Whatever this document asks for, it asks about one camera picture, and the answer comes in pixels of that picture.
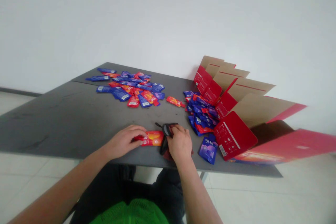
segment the baseboard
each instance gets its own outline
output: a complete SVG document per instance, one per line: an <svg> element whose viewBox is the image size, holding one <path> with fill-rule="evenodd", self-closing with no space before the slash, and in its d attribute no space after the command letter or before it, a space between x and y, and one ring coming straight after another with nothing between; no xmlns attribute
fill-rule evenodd
<svg viewBox="0 0 336 224"><path fill-rule="evenodd" d="M40 93L33 93L33 92L27 92L27 91L21 91L21 90L16 90L16 89L8 89L5 87L0 87L0 92L5 92L5 93L14 93L17 95L26 95L26 96L32 96L32 97L39 97L42 94Z"/></svg>

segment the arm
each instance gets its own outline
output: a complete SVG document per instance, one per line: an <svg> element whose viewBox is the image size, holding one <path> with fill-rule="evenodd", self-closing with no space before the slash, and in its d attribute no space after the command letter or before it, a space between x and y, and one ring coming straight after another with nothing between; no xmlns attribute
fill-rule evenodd
<svg viewBox="0 0 336 224"><path fill-rule="evenodd" d="M181 178L188 223L223 223L191 158L193 143L189 130L177 125L172 131L174 137L168 137L169 151Z"/></svg>
<svg viewBox="0 0 336 224"><path fill-rule="evenodd" d="M131 140L138 135L146 136L145 131L144 127L136 125L119 131L107 144L84 159L9 224L63 223L74 204L104 165L139 147L142 141L131 142Z"/></svg>

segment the left hand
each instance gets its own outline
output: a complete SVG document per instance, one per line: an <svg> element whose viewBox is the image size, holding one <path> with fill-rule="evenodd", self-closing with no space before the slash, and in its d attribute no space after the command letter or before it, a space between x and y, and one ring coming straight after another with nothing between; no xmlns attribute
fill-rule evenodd
<svg viewBox="0 0 336 224"><path fill-rule="evenodd" d="M139 135L145 137L146 129L139 125L130 125L112 137L101 150L107 155L109 160L120 158L143 144L143 141L131 142L134 137Z"/></svg>

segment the dark pants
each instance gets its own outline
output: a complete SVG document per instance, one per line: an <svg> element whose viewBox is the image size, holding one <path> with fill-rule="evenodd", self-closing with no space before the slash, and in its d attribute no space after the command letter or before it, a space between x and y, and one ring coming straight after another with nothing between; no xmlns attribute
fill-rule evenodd
<svg viewBox="0 0 336 224"><path fill-rule="evenodd" d="M135 167L107 164L78 201L70 224L90 223L111 206L135 198L154 202L169 223L183 223L185 213L181 180L177 170L163 169L152 185L133 182Z"/></svg>

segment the table leg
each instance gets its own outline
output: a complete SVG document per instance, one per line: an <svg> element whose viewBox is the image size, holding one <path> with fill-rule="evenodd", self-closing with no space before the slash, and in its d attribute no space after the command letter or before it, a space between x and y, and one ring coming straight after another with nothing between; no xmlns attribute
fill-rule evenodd
<svg viewBox="0 0 336 224"><path fill-rule="evenodd" d="M202 182L203 182L203 184L204 184L204 183L205 183L205 180L206 180L207 177L208 177L208 173L205 172L205 171L202 171L202 172L201 172L201 175L200 175L199 177L201 178L201 180L202 180Z"/></svg>

